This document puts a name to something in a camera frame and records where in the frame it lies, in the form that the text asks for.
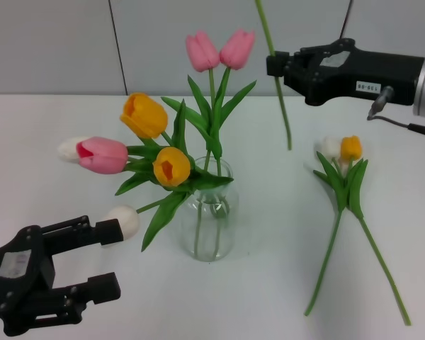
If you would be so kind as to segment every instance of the green leaf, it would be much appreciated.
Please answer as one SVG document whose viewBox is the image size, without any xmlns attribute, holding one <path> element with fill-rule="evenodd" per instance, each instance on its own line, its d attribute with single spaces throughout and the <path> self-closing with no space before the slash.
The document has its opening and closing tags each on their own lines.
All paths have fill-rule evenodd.
<svg viewBox="0 0 425 340">
<path fill-rule="evenodd" d="M 153 172 L 153 163 L 148 159 L 138 159 L 127 163 L 123 171 L 134 171 L 134 172 Z"/>
<path fill-rule="evenodd" d="M 219 177 L 206 171 L 200 173 L 196 170 L 192 170 L 189 178 L 189 185 L 194 190 L 214 189 L 218 186 L 225 186 L 231 182 L 233 182 L 233 178 L 231 177 Z"/>
<path fill-rule="evenodd" d="M 157 208 L 154 214 L 147 232 L 143 237 L 142 251 L 144 251 L 152 240 L 156 237 L 156 234 L 175 216 L 176 210 L 179 206 L 189 197 L 189 193 L 178 193 L 173 192 L 166 197 L 166 200 Z"/>
<path fill-rule="evenodd" d="M 162 100 L 173 108 L 174 110 L 178 111 L 181 107 L 181 103 L 179 101 L 175 101 L 174 99 L 167 98 L 167 97 L 161 97 Z M 198 132 L 202 135 L 203 139 L 206 142 L 206 147 L 211 150 L 211 152 L 214 154 L 215 158 L 222 157 L 222 145 L 218 140 L 215 140 L 208 134 L 208 124 L 203 119 L 201 115 L 199 115 L 197 112 L 192 110 L 191 108 L 188 108 L 186 106 L 186 119 L 189 121 L 190 124 L 192 124 Z"/>
<path fill-rule="evenodd" d="M 242 99 L 244 99 L 244 97 L 247 96 L 247 94 L 249 94 L 249 92 L 255 87 L 255 84 L 256 81 L 244 87 L 222 107 L 222 112 L 220 114 L 220 126 L 222 126 L 234 108 L 236 108 L 237 105 L 241 103 Z"/>
<path fill-rule="evenodd" d="M 366 173 L 368 160 L 364 161 L 362 165 L 358 168 L 356 175 L 354 176 L 353 181 L 351 182 L 351 187 L 349 189 L 349 210 L 359 219 L 363 218 L 363 213 L 361 209 L 361 185 L 363 176 Z"/>
<path fill-rule="evenodd" d="M 120 188 L 115 193 L 115 196 L 119 196 L 124 194 L 125 192 L 138 187 L 140 184 L 143 184 L 144 182 L 148 181 L 149 177 L 146 174 L 134 174 L 131 178 L 129 178 L 127 181 L 125 181 L 123 184 L 121 184 Z"/>
<path fill-rule="evenodd" d="M 222 111 L 222 104 L 224 102 L 225 92 L 227 91 L 227 85 L 228 85 L 228 79 L 230 75 L 231 69 L 227 67 L 225 69 L 224 75 L 222 76 L 222 81 L 220 82 L 219 89 L 217 90 L 217 94 L 215 97 L 215 104 L 214 104 L 214 121 L 212 123 L 211 127 L 211 135 L 215 137 L 218 140 L 219 137 L 219 128 L 220 128 L 220 121 L 221 121 L 221 111 Z"/>
<path fill-rule="evenodd" d="M 329 184 L 330 186 L 332 186 L 331 181 L 329 180 L 329 177 L 326 176 L 326 174 L 323 174 L 322 172 L 319 172 L 317 170 L 314 170 L 313 173 L 317 175 L 319 179 L 323 180 L 326 184 Z"/>
<path fill-rule="evenodd" d="M 144 145 L 135 145 L 135 146 L 129 146 L 127 147 L 127 153 L 130 156 L 140 156 L 144 157 L 146 159 L 149 159 L 150 161 L 155 161 L 157 158 L 157 155 L 160 153 L 160 151 L 164 147 L 160 147 L 159 145 L 156 147 L 147 147 Z"/>
<path fill-rule="evenodd" d="M 198 108 L 200 109 L 201 116 L 208 122 L 208 126 L 210 124 L 211 117 L 211 107 L 205 97 L 202 95 L 200 87 L 198 87 L 197 83 L 191 78 L 191 76 L 187 76 L 187 81 L 189 86 L 191 87 L 192 94 L 197 102 Z"/>
<path fill-rule="evenodd" d="M 341 212 L 344 208 L 346 208 L 346 193 L 343 188 L 343 183 L 337 174 L 336 169 L 334 169 L 327 159 L 324 158 L 321 152 L 317 152 L 317 155 L 324 168 L 324 172 L 326 172 L 327 177 L 331 181 L 331 187 L 334 189 L 337 198 L 337 208 L 339 209 L 339 212 Z"/>
<path fill-rule="evenodd" d="M 181 102 L 179 106 L 178 113 L 174 121 L 174 130 L 171 140 L 173 141 L 173 146 L 180 149 L 184 154 L 187 154 L 186 148 L 186 138 L 184 137 L 184 132 L 186 131 L 186 102 Z"/>
<path fill-rule="evenodd" d="M 143 145 L 146 145 L 147 147 L 158 147 L 159 144 L 156 143 L 156 141 L 152 140 L 151 138 L 140 138 L 139 140 L 142 141 Z"/>
</svg>

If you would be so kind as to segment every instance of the white tulip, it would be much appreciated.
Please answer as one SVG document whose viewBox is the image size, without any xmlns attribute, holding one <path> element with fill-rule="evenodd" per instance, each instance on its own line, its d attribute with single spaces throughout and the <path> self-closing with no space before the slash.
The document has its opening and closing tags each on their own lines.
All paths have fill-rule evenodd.
<svg viewBox="0 0 425 340">
<path fill-rule="evenodd" d="M 133 207 L 130 207 L 129 205 L 119 205 L 109 211 L 101 221 L 113 220 L 115 218 L 120 223 L 124 240 L 130 239 L 139 231 L 140 218 L 139 214 L 137 214 L 137 211 L 135 211 Z"/>
<path fill-rule="evenodd" d="M 79 163 L 79 154 L 76 146 L 90 137 L 73 137 L 65 140 L 57 149 L 58 157 L 66 162 Z"/>
<path fill-rule="evenodd" d="M 338 160 L 340 158 L 341 140 L 335 137 L 325 137 L 321 143 L 320 152 L 330 162 L 333 158 Z"/>
</svg>

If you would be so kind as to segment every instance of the artificial flower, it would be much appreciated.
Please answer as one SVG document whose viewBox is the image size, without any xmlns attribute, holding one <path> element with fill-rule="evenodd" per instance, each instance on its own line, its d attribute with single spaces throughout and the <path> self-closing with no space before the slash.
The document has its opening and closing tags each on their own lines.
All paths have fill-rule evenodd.
<svg viewBox="0 0 425 340">
<path fill-rule="evenodd" d="M 345 137 L 341 141 L 340 155 L 344 162 L 360 159 L 362 157 L 362 145 L 359 137 Z"/>
<path fill-rule="evenodd" d="M 120 119 L 140 138 L 158 138 L 169 122 L 162 105 L 143 93 L 129 96 Z"/>
<path fill-rule="evenodd" d="M 120 223 L 123 240 L 130 239 L 140 228 L 140 218 L 137 211 L 129 205 L 119 205 L 107 213 L 100 221 L 117 219 Z"/>
<path fill-rule="evenodd" d="M 340 158 L 340 139 L 327 136 L 321 143 L 321 153 L 330 162 L 332 159 Z"/>
<path fill-rule="evenodd" d="M 247 63 L 255 42 L 255 32 L 237 30 L 220 51 L 220 61 L 231 69 L 241 69 Z"/>
<path fill-rule="evenodd" d="M 68 138 L 57 148 L 58 157 L 66 162 L 79 163 L 80 157 L 77 153 L 76 146 L 80 142 L 83 142 L 89 138 L 90 137 Z"/>
<path fill-rule="evenodd" d="M 70 138 L 59 146 L 58 152 L 63 160 L 79 163 L 98 174 L 117 174 L 128 160 L 128 149 L 123 143 L 102 137 Z"/>
<path fill-rule="evenodd" d="M 188 35 L 186 49 L 193 68 L 197 72 L 215 68 L 220 60 L 219 53 L 215 49 L 208 35 L 199 30 L 195 37 Z"/>
<path fill-rule="evenodd" d="M 179 186 L 191 173 L 189 158 L 175 147 L 165 147 L 153 163 L 154 175 L 163 186 Z"/>
</svg>

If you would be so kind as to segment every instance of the white label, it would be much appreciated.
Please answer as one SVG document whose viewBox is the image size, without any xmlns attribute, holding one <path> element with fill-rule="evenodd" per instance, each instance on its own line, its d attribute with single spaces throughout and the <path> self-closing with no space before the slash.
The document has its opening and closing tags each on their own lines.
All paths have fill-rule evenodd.
<svg viewBox="0 0 425 340">
<path fill-rule="evenodd" d="M 357 81 L 356 91 L 368 92 L 370 94 L 380 94 L 381 84 L 367 83 L 366 81 Z"/>
<path fill-rule="evenodd" d="M 349 57 L 349 51 L 341 51 L 340 53 L 337 53 L 336 55 L 331 55 L 330 57 L 325 57 L 321 61 L 320 66 L 327 66 L 327 67 L 340 67 L 345 63 L 345 61 Z"/>
<path fill-rule="evenodd" d="M 5 253 L 0 266 L 0 278 L 20 278 L 27 272 L 31 250 Z"/>
</svg>

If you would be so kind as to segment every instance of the glass vase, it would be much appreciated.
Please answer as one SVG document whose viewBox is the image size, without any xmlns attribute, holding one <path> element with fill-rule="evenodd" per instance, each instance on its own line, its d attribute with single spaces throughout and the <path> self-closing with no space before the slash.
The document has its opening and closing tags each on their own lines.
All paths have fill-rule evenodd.
<svg viewBox="0 0 425 340">
<path fill-rule="evenodd" d="M 206 169 L 206 157 L 195 161 Z M 220 160 L 221 175 L 233 177 L 230 165 Z M 217 162 L 211 158 L 208 171 L 217 175 Z M 181 246 L 196 260 L 224 258 L 234 245 L 234 229 L 239 196 L 233 182 L 214 189 L 196 191 L 181 206 L 178 238 Z"/>
</svg>

